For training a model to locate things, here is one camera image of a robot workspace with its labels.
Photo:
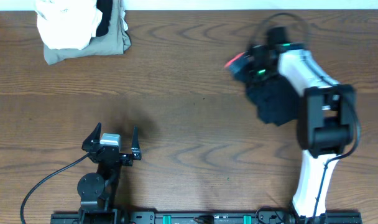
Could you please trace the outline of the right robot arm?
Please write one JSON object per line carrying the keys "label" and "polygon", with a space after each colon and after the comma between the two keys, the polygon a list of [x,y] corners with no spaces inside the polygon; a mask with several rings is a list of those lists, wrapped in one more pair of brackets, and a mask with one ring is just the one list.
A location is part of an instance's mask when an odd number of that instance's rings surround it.
{"label": "right robot arm", "polygon": [[355,92],[331,78],[301,43],[288,40],[284,27],[266,32],[266,43],[251,49],[246,94],[264,123],[297,120],[302,167],[292,206],[299,220],[317,222],[335,165],[357,145],[360,127]]}

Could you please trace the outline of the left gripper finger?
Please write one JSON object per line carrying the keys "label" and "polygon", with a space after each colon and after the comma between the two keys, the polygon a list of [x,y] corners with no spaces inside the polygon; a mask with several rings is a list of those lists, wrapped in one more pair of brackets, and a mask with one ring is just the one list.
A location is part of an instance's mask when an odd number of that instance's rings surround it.
{"label": "left gripper finger", "polygon": [[137,126],[134,127],[132,142],[131,142],[132,159],[140,161],[142,159],[142,152],[139,145],[139,135]]}
{"label": "left gripper finger", "polygon": [[83,141],[82,150],[91,152],[100,142],[101,123],[98,123],[91,134]]}

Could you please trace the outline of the black leggings with coral cuffs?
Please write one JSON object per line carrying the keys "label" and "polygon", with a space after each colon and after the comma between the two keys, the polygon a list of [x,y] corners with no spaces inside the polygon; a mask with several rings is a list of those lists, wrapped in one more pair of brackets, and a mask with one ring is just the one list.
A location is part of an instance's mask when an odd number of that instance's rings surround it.
{"label": "black leggings with coral cuffs", "polygon": [[284,76],[272,83],[247,84],[250,69],[250,56],[243,52],[224,68],[229,70],[236,81],[243,83],[247,99],[256,106],[258,118],[265,124],[281,126],[298,119],[299,95]]}

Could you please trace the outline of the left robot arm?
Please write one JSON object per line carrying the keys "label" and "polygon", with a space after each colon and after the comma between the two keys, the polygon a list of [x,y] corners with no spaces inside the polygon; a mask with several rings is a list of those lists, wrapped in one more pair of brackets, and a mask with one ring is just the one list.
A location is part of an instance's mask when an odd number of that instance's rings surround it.
{"label": "left robot arm", "polygon": [[121,152],[121,137],[118,134],[101,134],[101,124],[83,141],[82,150],[98,165],[96,172],[84,175],[78,182],[81,198],[79,224],[129,223],[129,215],[114,206],[121,167],[132,166],[142,159],[138,140],[138,128],[134,127],[131,152]]}

